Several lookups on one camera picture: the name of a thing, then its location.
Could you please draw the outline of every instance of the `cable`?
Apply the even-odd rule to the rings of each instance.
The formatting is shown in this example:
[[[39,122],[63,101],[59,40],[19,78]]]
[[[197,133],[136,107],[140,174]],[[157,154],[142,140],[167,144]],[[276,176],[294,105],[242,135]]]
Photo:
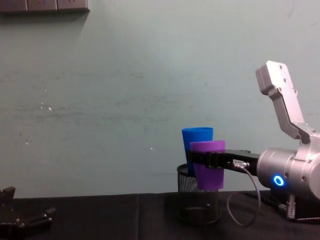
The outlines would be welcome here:
[[[252,218],[250,221],[248,221],[247,223],[241,223],[241,222],[239,222],[239,221],[235,218],[235,216],[232,214],[232,212],[231,212],[231,210],[230,210],[230,199],[232,198],[232,196],[234,196],[234,195],[236,195],[236,194],[239,193],[238,191],[236,191],[236,192],[230,194],[230,196],[229,196],[228,199],[226,200],[226,208],[227,208],[227,210],[228,210],[228,213],[229,213],[230,217],[233,219],[233,221],[234,221],[236,224],[240,225],[241,227],[249,227],[250,225],[252,225],[252,224],[255,222],[255,220],[256,220],[257,217],[258,217],[258,214],[259,214],[259,211],[260,211],[260,208],[261,208],[261,195],[260,195],[260,191],[259,191],[259,189],[258,189],[258,186],[257,186],[257,184],[256,184],[256,182],[255,182],[255,180],[254,180],[254,177],[251,175],[251,173],[250,173],[247,169],[245,169],[244,167],[242,167],[242,166],[237,166],[237,167],[238,167],[238,168],[241,168],[241,169],[242,169],[246,174],[248,174],[248,176],[250,177],[250,179],[251,179],[251,181],[252,181],[252,183],[253,183],[253,185],[254,185],[254,188],[255,188],[255,190],[256,190],[256,195],[257,195],[257,199],[258,199],[258,206],[257,206],[257,208],[256,208],[256,211],[255,211],[255,213],[254,213],[253,218]]]

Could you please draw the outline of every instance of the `wall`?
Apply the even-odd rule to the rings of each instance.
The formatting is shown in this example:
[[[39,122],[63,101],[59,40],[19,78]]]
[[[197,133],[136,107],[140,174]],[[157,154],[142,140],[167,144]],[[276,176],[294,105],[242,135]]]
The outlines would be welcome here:
[[[0,18],[0,183],[17,197],[173,192],[181,129],[230,149],[294,149],[255,70],[288,65],[319,127],[320,2],[91,0]],[[252,189],[226,172],[225,190]]]

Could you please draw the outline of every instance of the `black tablecloth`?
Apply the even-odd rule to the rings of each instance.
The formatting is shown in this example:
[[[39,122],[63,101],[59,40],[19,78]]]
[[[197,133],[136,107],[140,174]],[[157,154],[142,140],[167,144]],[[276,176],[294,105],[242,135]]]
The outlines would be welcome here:
[[[177,193],[15,199],[13,206],[26,216],[57,209],[51,231],[30,240],[320,240],[320,225],[288,222],[264,204],[254,225],[236,225],[226,209],[229,194],[219,193],[222,219],[201,227],[177,221]],[[234,196],[234,215],[249,219],[256,201]]]

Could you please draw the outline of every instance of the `power outlet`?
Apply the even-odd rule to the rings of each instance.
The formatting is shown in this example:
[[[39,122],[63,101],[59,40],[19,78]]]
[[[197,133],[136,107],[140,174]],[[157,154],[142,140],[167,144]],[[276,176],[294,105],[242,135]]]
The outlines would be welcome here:
[[[27,0],[0,0],[0,13],[20,13],[28,11]]]
[[[57,0],[58,10],[89,10],[88,0]]]
[[[57,11],[57,0],[27,0],[28,11]]]

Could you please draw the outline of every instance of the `black wire mesh cup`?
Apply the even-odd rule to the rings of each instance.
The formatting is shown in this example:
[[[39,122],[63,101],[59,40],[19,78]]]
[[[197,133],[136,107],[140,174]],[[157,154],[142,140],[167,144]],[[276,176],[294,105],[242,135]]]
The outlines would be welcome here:
[[[218,222],[219,192],[201,190],[197,186],[194,173],[189,173],[188,165],[177,167],[178,172],[178,210],[177,218],[185,224],[205,226]]]

